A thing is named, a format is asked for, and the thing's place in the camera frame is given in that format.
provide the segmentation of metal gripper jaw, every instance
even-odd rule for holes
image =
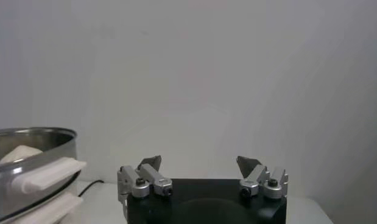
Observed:
[[[132,166],[122,166],[118,171],[119,201],[123,202],[128,194],[135,198],[144,198],[150,194],[151,185],[155,194],[171,196],[172,180],[158,172],[160,164],[161,156],[154,156],[143,159],[136,170]]]
[[[267,198],[281,199],[287,196],[288,174],[286,170],[276,167],[272,175],[257,159],[237,157],[237,164],[244,179],[239,182],[240,195],[251,198],[262,189]]]

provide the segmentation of bolt head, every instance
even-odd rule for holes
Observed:
[[[173,193],[174,193],[174,191],[172,190],[172,188],[165,188],[165,189],[163,190],[163,194],[164,194],[164,196],[167,196],[167,197],[172,196]]]
[[[268,181],[268,186],[270,186],[270,187],[277,187],[278,186],[278,181],[275,180],[275,179],[270,179]]]
[[[137,178],[137,180],[135,180],[135,184],[136,184],[137,186],[143,185],[143,184],[145,184],[145,183],[146,183],[146,182],[145,182],[145,180],[144,180],[142,177]]]
[[[240,191],[240,195],[243,197],[243,198],[250,198],[251,197],[251,191],[249,188],[242,188],[241,191]]]

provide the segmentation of white bowl handle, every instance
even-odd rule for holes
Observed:
[[[53,224],[80,205],[83,199],[70,193],[64,193],[48,204],[15,220],[13,224]]]
[[[85,166],[86,162],[63,157],[15,177],[12,181],[12,189],[22,194],[43,191],[59,181],[70,177]]]

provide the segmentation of metal bowl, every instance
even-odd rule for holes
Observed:
[[[43,153],[0,164],[0,222],[20,215],[59,194],[79,173],[36,193],[19,194],[12,190],[12,180],[28,171],[62,157],[76,158],[76,132],[65,128],[32,127],[0,130],[0,159],[19,145],[40,149]]]

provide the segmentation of white table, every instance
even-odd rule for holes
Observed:
[[[77,183],[80,192],[89,182]],[[118,202],[116,184],[92,186],[83,195],[84,202],[62,224],[117,224],[126,223],[122,205]],[[289,197],[287,202],[287,223],[289,224],[333,224],[321,207],[308,198]]]

